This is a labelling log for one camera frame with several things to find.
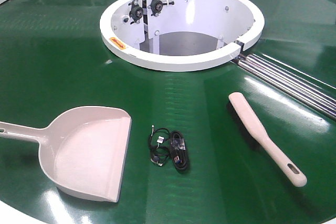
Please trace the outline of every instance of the bolt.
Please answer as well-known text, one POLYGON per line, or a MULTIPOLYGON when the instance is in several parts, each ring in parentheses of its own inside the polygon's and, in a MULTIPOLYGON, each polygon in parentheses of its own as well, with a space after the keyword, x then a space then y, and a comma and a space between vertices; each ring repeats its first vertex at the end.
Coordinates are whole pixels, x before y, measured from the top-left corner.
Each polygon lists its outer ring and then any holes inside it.
POLYGON ((154 9, 155 9, 156 11, 160 12, 160 11, 162 10, 162 7, 163 7, 162 3, 157 3, 157 4, 155 5, 154 9))
POLYGON ((136 17, 138 18, 142 18, 143 16, 143 11, 140 9, 140 10, 137 10, 137 12, 135 13, 136 17))

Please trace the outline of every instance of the dustpan handle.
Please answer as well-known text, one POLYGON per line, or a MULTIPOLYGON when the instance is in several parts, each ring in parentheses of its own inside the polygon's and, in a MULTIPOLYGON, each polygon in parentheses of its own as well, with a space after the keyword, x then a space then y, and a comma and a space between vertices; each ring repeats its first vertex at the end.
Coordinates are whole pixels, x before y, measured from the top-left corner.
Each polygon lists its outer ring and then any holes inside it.
POLYGON ((39 143, 42 129, 0 122, 0 137, 39 143))

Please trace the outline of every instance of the brush handle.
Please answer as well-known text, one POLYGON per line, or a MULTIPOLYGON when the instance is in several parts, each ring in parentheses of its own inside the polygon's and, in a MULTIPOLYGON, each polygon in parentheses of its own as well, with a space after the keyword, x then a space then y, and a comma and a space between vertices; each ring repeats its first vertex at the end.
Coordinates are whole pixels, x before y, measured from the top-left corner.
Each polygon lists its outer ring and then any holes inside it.
POLYGON ((269 138, 263 124, 243 94, 239 92, 232 93, 229 95, 229 100, 250 135, 266 150, 293 185, 304 186, 307 183, 306 176, 269 138))

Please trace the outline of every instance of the metal rod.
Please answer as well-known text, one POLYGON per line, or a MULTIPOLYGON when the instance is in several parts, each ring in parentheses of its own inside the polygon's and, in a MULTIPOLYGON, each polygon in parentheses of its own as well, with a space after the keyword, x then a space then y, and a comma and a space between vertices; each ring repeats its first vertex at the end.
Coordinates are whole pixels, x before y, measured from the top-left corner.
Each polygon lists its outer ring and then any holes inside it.
POLYGON ((297 89, 297 87, 292 86, 290 83, 283 82, 283 79, 275 77, 274 75, 271 74, 270 71, 264 71, 264 68, 251 64, 251 62, 247 61, 246 58, 248 57, 238 58, 238 60, 236 61, 238 66, 260 77, 261 79, 269 82, 273 86, 288 93, 289 95, 293 96, 299 101, 302 101, 303 103, 311 106, 312 108, 336 120, 336 110, 335 109, 330 108, 329 105, 326 105, 325 103, 321 101, 317 101, 315 97, 311 97, 307 92, 297 89))
POLYGON ((307 90, 307 92, 311 92, 312 94, 318 96, 319 98, 325 100, 325 102, 329 103, 331 106, 333 106, 336 109, 336 99, 322 93, 321 91, 317 90, 316 88, 312 87, 309 82, 307 82, 305 79, 302 79, 301 77, 281 68, 275 65, 274 63, 271 63, 262 57, 259 57, 257 55, 249 55, 247 59, 254 59, 261 63, 262 65, 267 66, 268 68, 274 70, 278 75, 285 76, 288 79, 292 80, 295 84, 298 86, 301 86, 301 88, 307 90))
POLYGON ((289 77, 285 74, 279 74, 277 70, 274 70, 272 68, 267 67, 266 65, 261 64, 256 59, 248 56, 246 57, 246 61, 250 62, 252 65, 254 65, 256 68, 260 68, 263 72, 269 74, 277 81, 283 82, 286 85, 289 85, 290 87, 295 88, 296 90, 306 94, 309 97, 312 97, 316 102, 319 102, 320 104, 326 106, 330 110, 336 110, 336 103, 332 103, 329 100, 325 99, 323 96, 320 96, 318 93, 314 92, 312 89, 308 89, 305 86, 303 86, 303 83, 299 83, 298 79, 295 79, 294 77, 289 77))

